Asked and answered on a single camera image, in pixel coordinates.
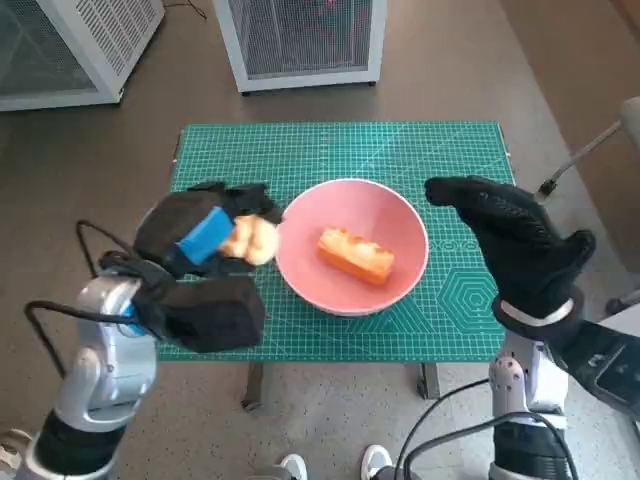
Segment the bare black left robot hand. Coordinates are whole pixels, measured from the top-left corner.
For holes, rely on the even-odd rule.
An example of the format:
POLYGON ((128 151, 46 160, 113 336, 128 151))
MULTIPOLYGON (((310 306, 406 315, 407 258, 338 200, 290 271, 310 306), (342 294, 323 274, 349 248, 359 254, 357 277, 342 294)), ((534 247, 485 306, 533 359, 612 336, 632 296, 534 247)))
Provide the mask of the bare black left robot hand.
POLYGON ((222 247, 242 217, 254 216, 274 226, 282 222, 283 210, 267 190, 264 183, 228 186, 209 181, 171 193, 146 214, 133 249, 177 279, 187 274, 248 274, 255 266, 222 247))

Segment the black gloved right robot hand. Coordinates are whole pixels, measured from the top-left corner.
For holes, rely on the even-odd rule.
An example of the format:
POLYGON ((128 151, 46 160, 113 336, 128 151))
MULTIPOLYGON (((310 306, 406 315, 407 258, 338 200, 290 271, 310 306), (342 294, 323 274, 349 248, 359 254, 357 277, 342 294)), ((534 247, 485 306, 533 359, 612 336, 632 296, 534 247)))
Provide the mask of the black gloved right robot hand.
POLYGON ((472 230, 499 297, 543 319, 571 296, 574 282, 596 249, 589 230, 563 238, 534 196, 516 186, 467 177, 433 177, 425 195, 434 206, 456 209, 472 230))

